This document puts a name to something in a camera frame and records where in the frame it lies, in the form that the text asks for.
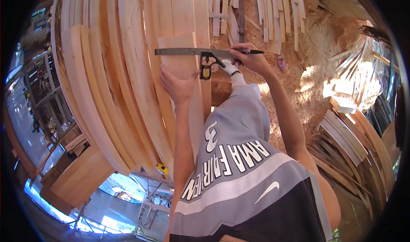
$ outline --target ladder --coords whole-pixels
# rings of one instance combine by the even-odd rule
[[[146,224],[147,219],[149,218],[150,212],[152,207],[147,206],[144,204],[144,201],[141,204],[141,208],[139,209],[138,220],[136,221],[136,228],[134,230],[135,234],[142,235],[145,239],[147,239],[146,235],[144,234],[142,228]]]

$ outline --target sawdust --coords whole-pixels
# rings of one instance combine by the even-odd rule
[[[359,28],[366,22],[354,18],[336,17],[326,10],[319,9],[318,0],[304,0],[306,9],[306,33],[299,32],[299,53],[306,71],[301,68],[301,62],[294,52],[294,36],[286,34],[286,42],[282,44],[281,56],[286,62],[286,70],[283,72],[277,65],[277,55],[269,50],[269,46],[263,42],[262,33],[253,24],[245,20],[245,42],[252,42],[257,48],[265,51],[265,58],[271,64],[292,105],[303,124],[306,143],[310,144],[318,139],[319,132],[316,127],[323,119],[327,109],[330,108],[329,98],[323,96],[323,87],[336,78],[335,68],[338,61],[332,63],[328,59],[345,50],[356,47],[356,44],[364,41]],[[256,24],[259,24],[258,6],[256,0],[244,0],[245,14]],[[234,9],[238,20],[238,10]],[[227,35],[212,36],[212,20],[209,20],[210,46],[214,49],[228,49],[230,47]],[[245,67],[239,67],[247,83],[255,83],[259,86],[262,101],[265,104],[271,119],[270,139],[274,147],[286,152],[281,137],[281,132],[276,116],[276,110],[271,98],[269,88],[265,80],[255,72]],[[228,78],[228,75],[219,70],[213,70],[213,78]]]

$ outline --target fingers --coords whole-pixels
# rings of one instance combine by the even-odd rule
[[[192,72],[192,74],[191,74],[191,79],[196,79],[196,78],[198,77],[198,75],[199,75],[200,72],[201,72],[200,69],[194,70],[194,71]]]

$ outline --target plywood sheet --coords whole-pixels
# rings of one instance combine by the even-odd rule
[[[69,165],[50,189],[65,202],[80,209],[113,172],[114,168],[100,149],[90,146]]]
[[[160,48],[196,47],[195,33],[158,38],[158,46]],[[162,55],[161,60],[166,69],[181,80],[187,80],[192,72],[198,68],[198,60],[193,55]],[[195,159],[198,153],[201,131],[204,126],[201,92],[199,89],[198,81],[194,85],[189,105],[189,136]]]

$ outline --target gray jersey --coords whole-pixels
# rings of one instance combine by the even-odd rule
[[[270,121],[249,86],[235,86],[205,122],[196,167],[177,203],[171,241],[327,241],[315,175],[267,141]]]

